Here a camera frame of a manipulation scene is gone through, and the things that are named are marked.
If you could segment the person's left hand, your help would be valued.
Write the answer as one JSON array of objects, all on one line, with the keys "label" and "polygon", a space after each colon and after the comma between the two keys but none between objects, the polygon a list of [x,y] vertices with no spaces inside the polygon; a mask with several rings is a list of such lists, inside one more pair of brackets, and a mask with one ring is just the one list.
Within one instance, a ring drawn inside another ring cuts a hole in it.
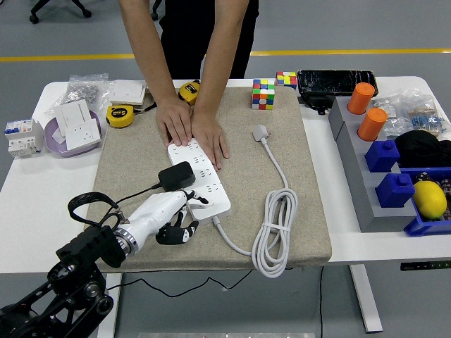
[{"label": "person's left hand", "polygon": [[209,113],[194,111],[192,136],[197,140],[216,171],[222,169],[222,160],[229,159],[229,150],[222,127]]}]

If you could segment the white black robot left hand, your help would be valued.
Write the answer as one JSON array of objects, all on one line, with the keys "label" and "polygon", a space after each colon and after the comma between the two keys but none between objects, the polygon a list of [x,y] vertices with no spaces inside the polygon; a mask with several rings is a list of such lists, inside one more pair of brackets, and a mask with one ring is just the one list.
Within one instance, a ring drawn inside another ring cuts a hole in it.
[{"label": "white black robot left hand", "polygon": [[191,199],[198,200],[207,206],[211,204],[194,190],[151,195],[132,213],[127,223],[114,231],[125,255],[137,254],[150,235],[155,236],[156,241],[162,245],[186,243],[199,225],[199,222],[195,220],[187,227],[181,226],[187,213],[187,202]]}]

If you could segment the person's right hand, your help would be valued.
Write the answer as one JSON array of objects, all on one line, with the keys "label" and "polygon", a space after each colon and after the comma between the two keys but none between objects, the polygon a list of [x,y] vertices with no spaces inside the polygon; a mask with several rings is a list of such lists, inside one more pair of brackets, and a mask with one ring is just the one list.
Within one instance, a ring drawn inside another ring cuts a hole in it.
[{"label": "person's right hand", "polygon": [[165,146],[186,146],[192,137],[190,107],[177,96],[156,100],[156,121]]}]

